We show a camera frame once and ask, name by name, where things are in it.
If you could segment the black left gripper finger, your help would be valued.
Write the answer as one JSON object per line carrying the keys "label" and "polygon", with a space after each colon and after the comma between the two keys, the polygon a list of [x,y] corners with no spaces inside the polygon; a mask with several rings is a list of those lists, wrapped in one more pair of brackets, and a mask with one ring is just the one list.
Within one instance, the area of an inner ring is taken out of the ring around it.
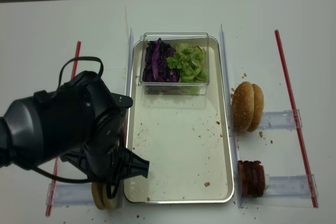
{"label": "black left gripper finger", "polygon": [[123,151],[121,163],[121,179],[128,179],[136,176],[148,178],[150,162],[142,159],[129,149]]}

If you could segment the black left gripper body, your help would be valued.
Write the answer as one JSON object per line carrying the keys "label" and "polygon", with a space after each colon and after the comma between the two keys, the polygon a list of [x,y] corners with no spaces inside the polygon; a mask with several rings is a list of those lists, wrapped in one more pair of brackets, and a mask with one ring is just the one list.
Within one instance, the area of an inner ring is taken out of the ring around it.
{"label": "black left gripper body", "polygon": [[55,150],[92,182],[107,182],[118,176],[124,144],[122,125],[133,100],[109,91],[101,77],[83,71],[60,87],[55,99],[71,94],[76,104],[61,106],[67,110],[59,119],[67,135],[60,134]]}

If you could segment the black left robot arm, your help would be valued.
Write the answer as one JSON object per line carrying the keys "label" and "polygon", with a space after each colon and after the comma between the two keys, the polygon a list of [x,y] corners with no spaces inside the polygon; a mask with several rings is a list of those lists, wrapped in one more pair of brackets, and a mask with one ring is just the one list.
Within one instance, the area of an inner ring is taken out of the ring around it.
{"label": "black left robot arm", "polygon": [[149,162],[123,142],[132,99],[84,71],[57,91],[15,100],[1,117],[1,166],[32,170],[60,157],[92,182],[147,177]]}

